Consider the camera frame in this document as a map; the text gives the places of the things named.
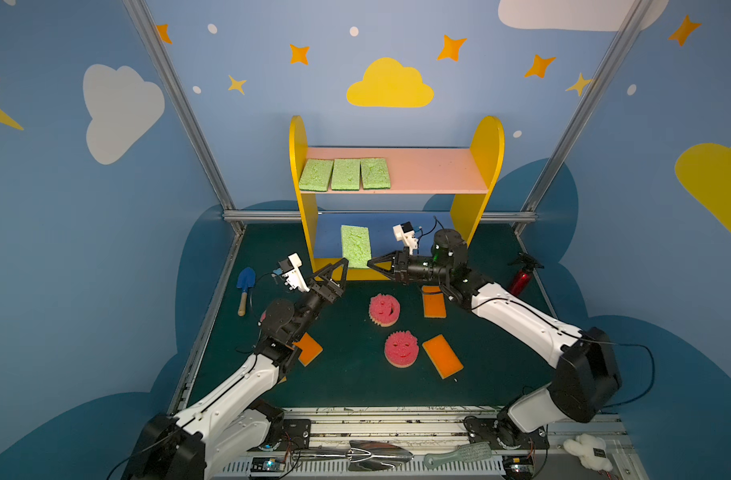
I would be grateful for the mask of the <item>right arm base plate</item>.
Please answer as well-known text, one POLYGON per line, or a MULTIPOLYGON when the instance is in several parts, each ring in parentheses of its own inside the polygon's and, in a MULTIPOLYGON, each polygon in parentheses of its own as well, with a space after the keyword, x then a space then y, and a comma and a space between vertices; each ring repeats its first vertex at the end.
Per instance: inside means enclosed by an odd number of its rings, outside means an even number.
POLYGON ((493 449, 549 449, 547 430, 544 427, 531 433, 523 433, 509 420, 477 416, 465 417, 463 427, 471 443, 487 442, 493 449))

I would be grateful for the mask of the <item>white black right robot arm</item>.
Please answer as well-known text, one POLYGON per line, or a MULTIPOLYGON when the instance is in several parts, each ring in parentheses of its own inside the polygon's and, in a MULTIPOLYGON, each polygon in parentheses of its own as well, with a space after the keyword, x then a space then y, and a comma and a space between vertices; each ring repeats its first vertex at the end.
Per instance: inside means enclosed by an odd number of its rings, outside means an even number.
POLYGON ((413 255, 405 246, 369 259, 367 267, 396 282, 439 286, 447 300, 515 336, 555 370, 551 382, 497 415, 497 439, 507 447, 563 419, 593 420, 623 385, 613 344, 603 330, 581 330, 552 318, 470 268, 467 242, 455 230, 437 231, 429 256, 413 255))

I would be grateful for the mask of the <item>green sponge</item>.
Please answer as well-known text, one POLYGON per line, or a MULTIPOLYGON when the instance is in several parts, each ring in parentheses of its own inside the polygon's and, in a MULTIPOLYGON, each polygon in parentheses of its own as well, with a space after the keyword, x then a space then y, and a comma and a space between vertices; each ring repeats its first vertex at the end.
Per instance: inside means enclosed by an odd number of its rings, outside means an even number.
POLYGON ((369 228, 343 225, 340 228, 342 257, 352 269, 367 269, 371 260, 371 238, 369 228))
POLYGON ((332 191, 358 191, 360 189, 360 164, 360 159, 335 159, 330 189, 332 191))
POLYGON ((391 176, 385 158, 361 159, 360 173, 364 190, 391 189, 391 176))
POLYGON ((307 159, 299 178, 299 190, 305 192, 327 192, 333 166, 333 160, 307 159))

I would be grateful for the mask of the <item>pink smiley sponge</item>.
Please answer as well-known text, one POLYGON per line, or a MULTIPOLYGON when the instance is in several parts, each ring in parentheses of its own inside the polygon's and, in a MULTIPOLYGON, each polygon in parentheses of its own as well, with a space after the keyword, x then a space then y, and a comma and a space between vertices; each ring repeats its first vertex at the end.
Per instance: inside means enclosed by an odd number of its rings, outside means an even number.
POLYGON ((409 331, 391 333, 385 340, 385 359, 396 368, 411 367, 419 357, 419 342, 409 331))
POLYGON ((369 318, 381 327, 395 325, 401 315, 401 304, 397 298, 389 294, 379 294, 369 302, 369 318))

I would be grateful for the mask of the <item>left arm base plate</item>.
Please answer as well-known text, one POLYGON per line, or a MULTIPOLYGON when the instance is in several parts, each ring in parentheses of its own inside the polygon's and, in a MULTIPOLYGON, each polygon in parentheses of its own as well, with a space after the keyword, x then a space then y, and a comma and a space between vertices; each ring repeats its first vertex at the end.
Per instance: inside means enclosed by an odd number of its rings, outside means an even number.
POLYGON ((308 419, 285 419, 281 424, 270 426, 267 438, 253 448, 253 451, 279 451, 309 448, 311 421, 308 419))

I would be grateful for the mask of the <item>pink smiley sponge front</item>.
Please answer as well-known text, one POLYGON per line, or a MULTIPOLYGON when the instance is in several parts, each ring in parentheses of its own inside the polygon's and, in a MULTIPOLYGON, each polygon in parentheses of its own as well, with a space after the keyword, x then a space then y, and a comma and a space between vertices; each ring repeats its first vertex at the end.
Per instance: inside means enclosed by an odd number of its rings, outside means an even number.
POLYGON ((411 367, 419 357, 419 342, 409 331, 391 333, 385 340, 385 359, 396 368, 411 367))

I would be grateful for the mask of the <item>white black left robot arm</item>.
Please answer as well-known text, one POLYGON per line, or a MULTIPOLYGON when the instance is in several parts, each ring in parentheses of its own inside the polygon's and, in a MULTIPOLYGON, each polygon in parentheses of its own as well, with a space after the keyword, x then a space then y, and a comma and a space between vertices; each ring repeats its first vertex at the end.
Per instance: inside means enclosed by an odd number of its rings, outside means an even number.
POLYGON ((279 263, 278 275, 301 296, 273 300, 259 323, 260 334, 245 362, 201 400, 177 414, 159 414, 141 431, 124 479, 210 479, 241 453, 267 443, 281 420, 260 396, 279 384, 301 354, 297 347, 322 308, 343 296, 346 259, 304 278, 297 255, 279 263))

